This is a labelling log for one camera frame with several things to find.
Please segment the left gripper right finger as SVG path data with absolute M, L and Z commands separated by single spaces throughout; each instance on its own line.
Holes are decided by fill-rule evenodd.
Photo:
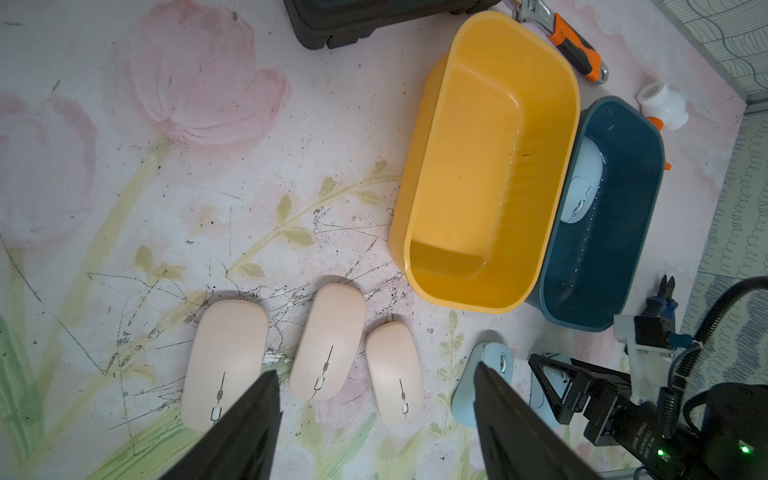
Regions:
M 490 479 L 597 479 L 493 369 L 478 364 L 474 411 Z

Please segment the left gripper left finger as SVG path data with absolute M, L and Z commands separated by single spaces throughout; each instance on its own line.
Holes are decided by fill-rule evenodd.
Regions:
M 165 479 L 268 479 L 282 419 L 277 372 L 270 370 L 241 396 Z

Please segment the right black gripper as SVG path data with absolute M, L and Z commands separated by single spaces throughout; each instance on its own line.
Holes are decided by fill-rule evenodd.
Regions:
M 687 479 L 695 465 L 693 443 L 665 433 L 661 409 L 630 399 L 630 376 L 579 360 L 568 362 L 533 354 L 528 359 L 555 420 L 567 425 L 573 415 L 587 419 L 584 437 L 596 447 L 621 446 L 654 479 Z

